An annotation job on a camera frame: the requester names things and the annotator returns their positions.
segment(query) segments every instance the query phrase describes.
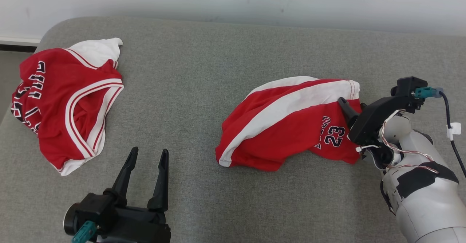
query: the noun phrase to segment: white baseboard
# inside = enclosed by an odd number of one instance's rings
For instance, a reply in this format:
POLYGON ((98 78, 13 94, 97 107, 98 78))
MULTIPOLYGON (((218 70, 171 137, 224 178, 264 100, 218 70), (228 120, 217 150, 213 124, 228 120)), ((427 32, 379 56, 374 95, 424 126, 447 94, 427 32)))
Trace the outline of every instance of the white baseboard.
POLYGON ((40 39, 27 39, 27 38, 1 37, 0 36, 0 45, 36 47, 39 45, 39 43, 40 43, 40 39))

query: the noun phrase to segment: red fabric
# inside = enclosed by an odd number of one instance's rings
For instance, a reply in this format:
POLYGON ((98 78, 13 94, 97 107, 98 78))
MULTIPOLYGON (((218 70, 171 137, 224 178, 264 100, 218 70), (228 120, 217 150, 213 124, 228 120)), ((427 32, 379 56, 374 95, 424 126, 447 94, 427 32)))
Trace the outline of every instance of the red fabric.
MULTIPOLYGON (((290 93, 307 87, 336 81, 341 80, 316 80, 250 94, 222 124, 223 134, 216 148, 217 161, 246 125, 256 116, 261 116, 258 114, 279 98, 286 98, 290 93)), ((341 93, 342 96, 344 94, 355 96, 354 85, 349 83, 341 93)), ((326 93, 322 92, 319 95, 325 97, 326 93)), ((230 166, 245 165, 275 171, 287 157, 305 150, 331 160, 343 160, 354 164, 359 158, 359 153, 355 150, 356 145, 347 138, 348 127, 343 112, 337 98, 334 95, 333 98, 334 102, 312 105, 292 112, 274 125, 261 130, 258 135, 242 140, 231 155, 230 166)), ((351 107, 361 112, 359 99, 348 101, 351 107)))
POLYGON ((70 135, 80 135, 84 140, 88 138, 109 88, 84 93, 76 102, 72 118, 77 133, 70 133, 65 126, 65 114, 70 113, 66 106, 73 94, 99 81, 118 79, 123 86, 121 75, 113 65, 114 61, 108 60, 103 66, 92 69, 61 48, 41 51, 20 64, 20 77, 24 82, 12 95, 12 113, 38 134, 40 151, 57 170, 60 171, 68 160, 95 155, 89 149, 86 149, 88 155, 84 155, 70 135), (34 87, 35 83, 41 83, 42 89, 34 87), (28 115, 28 111, 34 109, 37 112, 28 115))

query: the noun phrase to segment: teal connector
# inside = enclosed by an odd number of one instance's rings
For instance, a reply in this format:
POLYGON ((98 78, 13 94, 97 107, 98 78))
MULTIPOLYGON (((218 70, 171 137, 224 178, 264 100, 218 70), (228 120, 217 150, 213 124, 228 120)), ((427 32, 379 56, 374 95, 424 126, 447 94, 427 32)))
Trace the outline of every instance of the teal connector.
POLYGON ((439 92, 443 92, 443 88, 422 87, 417 88, 412 95, 414 98, 442 97, 439 92))
POLYGON ((92 221, 86 221, 73 237, 71 243, 86 243, 97 231, 97 226, 92 221))

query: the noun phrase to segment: red jersey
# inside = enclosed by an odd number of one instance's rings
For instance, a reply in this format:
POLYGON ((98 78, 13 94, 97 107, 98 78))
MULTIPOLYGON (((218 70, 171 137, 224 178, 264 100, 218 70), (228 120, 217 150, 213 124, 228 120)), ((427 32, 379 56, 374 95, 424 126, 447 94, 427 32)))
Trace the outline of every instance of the red jersey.
POLYGON ((275 171, 287 157, 310 150, 354 164, 359 153, 347 137, 338 98, 361 112, 358 93, 351 80, 290 77, 264 84, 223 122, 217 161, 275 171))
POLYGON ((33 54, 20 64, 23 82, 11 112, 37 134, 40 151, 68 175, 100 154, 105 116, 123 89, 118 38, 85 41, 33 54))

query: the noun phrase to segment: red and white wire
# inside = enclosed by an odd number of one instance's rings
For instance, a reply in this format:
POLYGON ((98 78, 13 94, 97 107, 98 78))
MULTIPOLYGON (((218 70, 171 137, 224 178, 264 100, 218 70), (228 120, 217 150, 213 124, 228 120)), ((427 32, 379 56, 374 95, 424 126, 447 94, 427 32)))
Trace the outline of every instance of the red and white wire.
MULTIPOLYGON (((386 140, 385 138, 385 127, 386 127, 386 124, 387 122, 393 118, 395 115, 399 114, 399 113, 404 113, 405 110, 404 109, 400 109, 400 110, 395 110, 395 112, 393 112, 384 122, 383 122, 383 125, 382 125, 382 130, 381 130, 381 136, 382 136, 382 140, 383 140, 383 143, 389 147, 391 150, 394 150, 394 151, 398 151, 398 152, 401 152, 401 153, 405 153, 405 154, 418 154, 418 155, 423 155, 425 156, 430 162, 433 161, 433 158, 431 155, 427 155, 427 154, 424 154, 422 152, 419 152, 419 151, 411 151, 411 150, 401 150, 401 149, 398 149, 397 147, 391 145, 390 143, 388 143, 388 141, 386 140)), ((418 167, 418 168, 425 168, 429 171, 432 171, 433 173, 436 173, 438 174, 438 171, 437 170, 434 170, 428 166, 425 166, 425 165, 389 165, 387 168, 399 168, 399 167, 405 167, 405 166, 409 166, 409 167, 418 167)))

